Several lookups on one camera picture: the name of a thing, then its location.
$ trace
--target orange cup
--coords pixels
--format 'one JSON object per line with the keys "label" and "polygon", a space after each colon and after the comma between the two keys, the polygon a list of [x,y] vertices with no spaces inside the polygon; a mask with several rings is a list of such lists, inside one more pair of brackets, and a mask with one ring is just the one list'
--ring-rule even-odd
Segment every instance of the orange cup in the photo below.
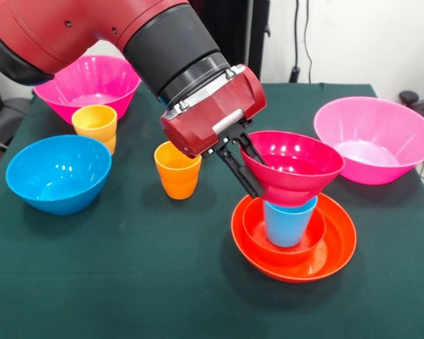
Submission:
{"label": "orange cup", "polygon": [[162,186],[170,198],[184,200],[192,196],[198,182],[201,156],[190,159],[167,141],[157,147],[154,160]]}

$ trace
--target yellow cup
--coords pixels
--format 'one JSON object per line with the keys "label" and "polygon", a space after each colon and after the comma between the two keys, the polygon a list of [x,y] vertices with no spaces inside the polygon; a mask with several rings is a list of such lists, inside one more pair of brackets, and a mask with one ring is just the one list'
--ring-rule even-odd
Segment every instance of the yellow cup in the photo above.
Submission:
{"label": "yellow cup", "polygon": [[88,105],[72,115],[72,124],[79,136],[88,136],[104,143],[111,154],[116,146],[117,112],[107,105]]}
{"label": "yellow cup", "polygon": [[184,200],[192,196],[198,182],[201,156],[190,159],[167,141],[157,147],[154,159],[162,186],[170,198]]}

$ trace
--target blue cup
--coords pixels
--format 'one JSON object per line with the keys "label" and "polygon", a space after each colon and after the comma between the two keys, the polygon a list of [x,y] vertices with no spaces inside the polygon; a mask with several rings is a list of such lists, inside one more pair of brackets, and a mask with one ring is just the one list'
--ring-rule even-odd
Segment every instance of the blue cup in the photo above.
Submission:
{"label": "blue cup", "polygon": [[317,197],[295,208],[280,207],[264,201],[266,236],[279,247],[292,247],[300,242],[317,205]]}

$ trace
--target green cloth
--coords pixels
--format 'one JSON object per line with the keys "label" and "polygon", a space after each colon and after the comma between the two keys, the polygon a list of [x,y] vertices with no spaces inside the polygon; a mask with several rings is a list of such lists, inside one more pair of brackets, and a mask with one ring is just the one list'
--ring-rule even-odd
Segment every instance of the green cloth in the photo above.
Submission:
{"label": "green cloth", "polygon": [[[265,85],[253,130],[314,135],[326,102],[368,85]],[[56,217],[9,191],[6,166],[41,138],[73,133],[36,100],[0,164],[0,339],[424,338],[424,187],[415,171],[385,186],[339,177],[326,188],[351,215],[357,251],[310,284],[272,280],[235,246],[244,189],[213,156],[195,194],[171,201],[153,163],[162,106],[141,86],[119,122],[107,185],[87,210]]]}

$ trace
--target stacked yellow cups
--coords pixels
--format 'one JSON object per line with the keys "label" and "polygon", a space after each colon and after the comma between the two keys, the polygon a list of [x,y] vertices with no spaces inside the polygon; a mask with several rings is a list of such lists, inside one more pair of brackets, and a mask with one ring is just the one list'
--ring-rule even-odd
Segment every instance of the stacked yellow cups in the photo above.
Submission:
{"label": "stacked yellow cups", "polygon": [[111,154],[116,147],[117,112],[107,105],[88,105],[72,116],[72,124],[79,136],[96,139],[107,146]]}

